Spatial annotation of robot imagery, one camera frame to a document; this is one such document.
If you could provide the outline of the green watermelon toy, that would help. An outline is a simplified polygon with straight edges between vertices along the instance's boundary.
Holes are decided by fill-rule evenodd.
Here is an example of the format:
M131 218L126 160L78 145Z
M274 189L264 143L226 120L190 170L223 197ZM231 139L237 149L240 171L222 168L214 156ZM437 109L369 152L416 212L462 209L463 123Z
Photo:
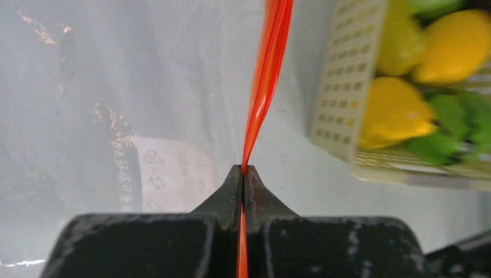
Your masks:
M490 103L463 89L437 89L425 94L437 114L436 132L410 139L406 146L420 160L450 166L490 152Z

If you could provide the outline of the yellow lemon toy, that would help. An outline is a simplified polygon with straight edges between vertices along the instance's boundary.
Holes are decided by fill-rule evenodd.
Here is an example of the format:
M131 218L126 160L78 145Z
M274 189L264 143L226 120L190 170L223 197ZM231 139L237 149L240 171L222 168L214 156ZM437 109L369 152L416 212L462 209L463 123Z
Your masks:
M424 137L436 132L437 119L416 86L402 78L378 77L371 82L358 144L379 149Z

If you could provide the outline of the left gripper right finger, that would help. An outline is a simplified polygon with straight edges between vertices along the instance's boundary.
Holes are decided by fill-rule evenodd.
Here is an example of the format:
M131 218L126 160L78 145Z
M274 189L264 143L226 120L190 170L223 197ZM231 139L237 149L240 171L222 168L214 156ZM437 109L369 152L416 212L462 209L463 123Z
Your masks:
M249 277L430 277L411 228L392 217L302 217L244 174Z

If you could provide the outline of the clear zip top bag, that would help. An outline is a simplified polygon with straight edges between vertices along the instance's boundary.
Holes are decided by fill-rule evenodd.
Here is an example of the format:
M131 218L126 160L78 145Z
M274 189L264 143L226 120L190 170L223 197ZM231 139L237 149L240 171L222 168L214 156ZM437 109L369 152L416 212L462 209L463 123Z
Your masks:
M242 169L292 1L2 1L1 276L82 214L190 213Z

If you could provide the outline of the cream plastic basket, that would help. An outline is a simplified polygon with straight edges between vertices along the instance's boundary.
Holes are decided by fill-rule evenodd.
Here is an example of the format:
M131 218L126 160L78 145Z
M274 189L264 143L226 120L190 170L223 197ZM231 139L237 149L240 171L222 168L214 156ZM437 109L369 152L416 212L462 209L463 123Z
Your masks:
M490 190L490 10L335 1L312 143L362 180Z

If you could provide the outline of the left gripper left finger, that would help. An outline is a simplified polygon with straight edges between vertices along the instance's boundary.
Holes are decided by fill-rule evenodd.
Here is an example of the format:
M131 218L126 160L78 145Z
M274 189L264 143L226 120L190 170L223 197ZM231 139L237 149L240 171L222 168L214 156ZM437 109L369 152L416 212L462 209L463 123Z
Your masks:
M74 217L60 233L42 277L235 277L243 174L190 213Z

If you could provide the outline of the green bitter gourd toy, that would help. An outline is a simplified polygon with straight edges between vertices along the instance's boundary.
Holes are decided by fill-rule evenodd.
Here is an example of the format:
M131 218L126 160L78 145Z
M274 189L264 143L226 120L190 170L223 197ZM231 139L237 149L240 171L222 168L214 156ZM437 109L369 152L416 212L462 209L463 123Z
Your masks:
M463 0L411 0L408 1L415 15L422 20L435 20L460 10Z

